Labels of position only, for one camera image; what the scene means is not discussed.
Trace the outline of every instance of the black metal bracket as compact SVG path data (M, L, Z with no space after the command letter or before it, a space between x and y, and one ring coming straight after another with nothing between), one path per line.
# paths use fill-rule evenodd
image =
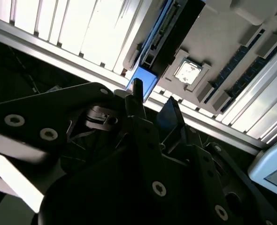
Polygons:
M205 148L211 154L217 154L228 165L229 169L237 176L239 181L245 186L249 194L252 196L250 203L254 204L251 208L255 209L257 216L257 223L263 225L277 225L277 212L257 187L251 182L251 180L244 174L233 159L218 145L209 144Z

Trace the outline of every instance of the dark floor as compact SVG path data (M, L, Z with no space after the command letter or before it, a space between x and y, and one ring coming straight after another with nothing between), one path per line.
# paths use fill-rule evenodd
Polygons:
M56 85L61 88L65 88L86 82L87 81L77 76L55 68L47 63L39 61L38 59L32 58L22 52L10 49L8 46L0 43L0 102L30 96L36 94L38 91L43 93ZM148 109L146 112L150 120L155 119L156 112ZM194 137L191 144L205 146L207 143L211 142L221 145L244 172L246 172L248 166L254 159L254 156L249 155L248 153L245 153L202 132L197 131L197 133L191 133L191 135ZM83 153L83 148L89 149L92 145L97 148L99 145L102 145L105 136L105 133L101 133L101 136L98 137L98 140L97 136L93 136L90 138L80 139L78 142L70 144L67 148L67 156L65 159L66 165L68 165L70 168L76 168L80 166L83 163L83 157L87 154L87 152ZM69 155L71 152L73 154L73 159L71 159ZM271 193L268 191L265 191L265 194L277 208L277 197L271 195ZM2 213L6 213L5 208L8 211L17 210L16 207L12 206L4 207L5 202L6 204L13 204L12 199L15 198L9 196L4 200L2 203ZM25 208L26 207L22 204L21 210L25 210Z

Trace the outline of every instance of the screw head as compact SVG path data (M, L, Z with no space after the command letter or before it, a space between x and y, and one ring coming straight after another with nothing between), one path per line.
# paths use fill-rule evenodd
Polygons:
M226 210L221 206L221 205L216 205L215 206L215 212L217 215L224 221L228 220L228 214Z
M53 141L58 137L58 133L54 129L44 128L41 129L39 136L46 141Z
M219 146L215 146L215 149L217 150L217 151L222 151L222 149L219 147Z
M164 197L167 194L166 187L159 181L154 181L152 183L153 191L160 197Z
M100 91L103 93L103 94L108 94L108 90L104 89L104 88L101 88Z
M25 119L23 116L10 114L4 118L4 121L7 125L11 127L20 127L24 125Z

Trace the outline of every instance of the black cable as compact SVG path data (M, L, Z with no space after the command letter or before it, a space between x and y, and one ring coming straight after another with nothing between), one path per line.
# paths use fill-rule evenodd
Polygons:
M11 52L13 53L13 55L15 56L17 62L20 64L20 66L24 69L25 74L30 78L30 80L31 80L31 82L32 82L32 84L33 84L33 86L34 86L34 89L37 91L38 94L40 94L40 91L38 90L38 88L37 88L37 86L36 86L36 83L34 82L32 76L31 76L29 73L27 73L27 68L26 68L26 67L24 66L24 64L20 61L20 59L19 59L18 56L16 55L15 51L14 51L10 46L8 46L8 48L9 48L9 49L11 50Z

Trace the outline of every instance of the rectangular hole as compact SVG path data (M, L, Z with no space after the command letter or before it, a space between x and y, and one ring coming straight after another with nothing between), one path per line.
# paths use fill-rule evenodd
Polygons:
M154 59L154 56L152 54L148 54L146 58L146 63L151 64Z

